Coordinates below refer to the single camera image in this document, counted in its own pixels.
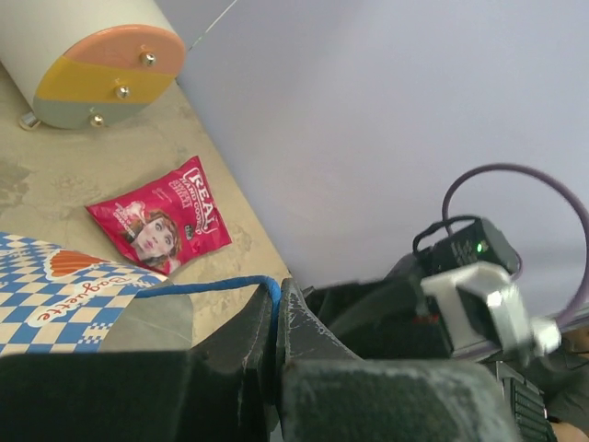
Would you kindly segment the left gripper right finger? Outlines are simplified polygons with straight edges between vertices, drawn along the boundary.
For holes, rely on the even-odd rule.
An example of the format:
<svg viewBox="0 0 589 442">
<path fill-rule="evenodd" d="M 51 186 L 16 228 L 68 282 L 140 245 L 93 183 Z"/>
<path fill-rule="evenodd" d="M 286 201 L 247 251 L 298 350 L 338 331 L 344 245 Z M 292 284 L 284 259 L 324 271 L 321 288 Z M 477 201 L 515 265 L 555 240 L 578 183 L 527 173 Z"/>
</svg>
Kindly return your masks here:
<svg viewBox="0 0 589 442">
<path fill-rule="evenodd" d="M 365 441 L 365 363 L 328 331 L 294 280 L 282 290 L 276 366 L 283 439 Z"/>
</svg>

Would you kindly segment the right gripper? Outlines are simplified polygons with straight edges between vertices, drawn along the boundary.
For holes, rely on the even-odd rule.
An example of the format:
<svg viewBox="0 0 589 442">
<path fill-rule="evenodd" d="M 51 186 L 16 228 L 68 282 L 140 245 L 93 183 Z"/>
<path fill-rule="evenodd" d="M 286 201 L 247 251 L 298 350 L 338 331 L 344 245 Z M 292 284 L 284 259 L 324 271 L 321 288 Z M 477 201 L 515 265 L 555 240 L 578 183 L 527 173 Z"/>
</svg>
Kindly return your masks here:
<svg viewBox="0 0 589 442">
<path fill-rule="evenodd" d="M 385 278 L 308 288 L 310 310 L 362 359 L 449 359 L 454 346 L 432 295 L 421 287 L 417 264 Z"/>
</svg>

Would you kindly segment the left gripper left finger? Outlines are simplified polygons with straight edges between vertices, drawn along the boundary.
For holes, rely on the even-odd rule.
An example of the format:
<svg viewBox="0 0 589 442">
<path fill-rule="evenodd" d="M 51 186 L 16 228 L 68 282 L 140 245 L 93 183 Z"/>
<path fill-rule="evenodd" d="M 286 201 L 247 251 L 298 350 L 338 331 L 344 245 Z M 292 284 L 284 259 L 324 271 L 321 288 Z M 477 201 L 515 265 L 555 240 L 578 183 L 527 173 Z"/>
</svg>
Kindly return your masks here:
<svg viewBox="0 0 589 442">
<path fill-rule="evenodd" d="M 212 287 L 256 287 L 231 320 L 191 349 L 185 441 L 267 441 L 273 421 L 275 281 L 238 277 Z"/>
</svg>

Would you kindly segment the pink REAL crisps bag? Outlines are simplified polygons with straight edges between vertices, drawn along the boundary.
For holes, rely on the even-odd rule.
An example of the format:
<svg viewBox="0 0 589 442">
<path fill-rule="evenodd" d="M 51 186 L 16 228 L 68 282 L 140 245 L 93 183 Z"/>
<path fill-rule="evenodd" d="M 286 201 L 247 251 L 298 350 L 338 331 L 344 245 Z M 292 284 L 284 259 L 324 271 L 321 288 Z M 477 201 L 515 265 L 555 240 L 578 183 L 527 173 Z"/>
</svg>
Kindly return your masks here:
<svg viewBox="0 0 589 442">
<path fill-rule="evenodd" d="M 120 254 L 164 275 L 231 243 L 198 157 L 86 210 Z"/>
</svg>

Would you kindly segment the checkered paper bag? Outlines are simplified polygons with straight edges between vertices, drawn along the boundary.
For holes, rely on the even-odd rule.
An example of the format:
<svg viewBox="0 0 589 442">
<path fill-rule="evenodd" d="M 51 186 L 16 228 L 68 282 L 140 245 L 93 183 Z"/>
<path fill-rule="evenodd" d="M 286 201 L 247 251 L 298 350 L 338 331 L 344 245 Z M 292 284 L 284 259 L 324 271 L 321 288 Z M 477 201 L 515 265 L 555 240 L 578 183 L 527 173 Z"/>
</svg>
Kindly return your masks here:
<svg viewBox="0 0 589 442">
<path fill-rule="evenodd" d="M 260 285 L 278 320 L 282 292 L 269 276 L 173 285 L 156 272 L 40 239 L 1 235 L 1 354 L 95 353 L 135 299 Z"/>
</svg>

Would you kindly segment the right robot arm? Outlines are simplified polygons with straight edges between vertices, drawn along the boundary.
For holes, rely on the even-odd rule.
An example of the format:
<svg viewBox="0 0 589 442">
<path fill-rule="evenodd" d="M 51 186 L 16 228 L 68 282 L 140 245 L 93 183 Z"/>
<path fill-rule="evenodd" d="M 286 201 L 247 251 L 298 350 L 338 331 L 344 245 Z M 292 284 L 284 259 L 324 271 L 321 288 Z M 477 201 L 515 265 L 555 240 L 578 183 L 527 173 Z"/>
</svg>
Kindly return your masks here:
<svg viewBox="0 0 589 442">
<path fill-rule="evenodd" d="M 519 254 L 490 220 L 411 252 L 382 280 L 312 288 L 311 311 L 364 359 L 479 360 L 497 377 L 527 441 L 588 437 L 588 330 L 570 312 L 532 316 Z"/>
</svg>

